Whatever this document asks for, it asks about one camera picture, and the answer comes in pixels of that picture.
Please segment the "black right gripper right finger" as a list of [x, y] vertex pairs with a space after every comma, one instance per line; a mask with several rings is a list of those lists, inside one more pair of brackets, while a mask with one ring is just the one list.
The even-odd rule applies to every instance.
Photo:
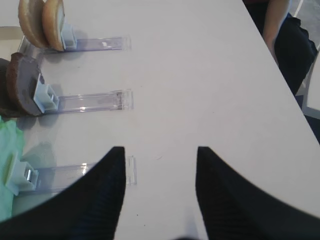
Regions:
[[195, 191], [210, 240], [318, 240], [320, 220], [264, 192], [211, 148], [197, 149]]

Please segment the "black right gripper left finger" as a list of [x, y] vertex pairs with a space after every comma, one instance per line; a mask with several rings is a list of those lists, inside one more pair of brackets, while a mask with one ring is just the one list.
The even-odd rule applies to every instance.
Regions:
[[112, 240], [126, 190], [125, 149], [113, 147], [48, 201], [0, 224], [2, 240]]

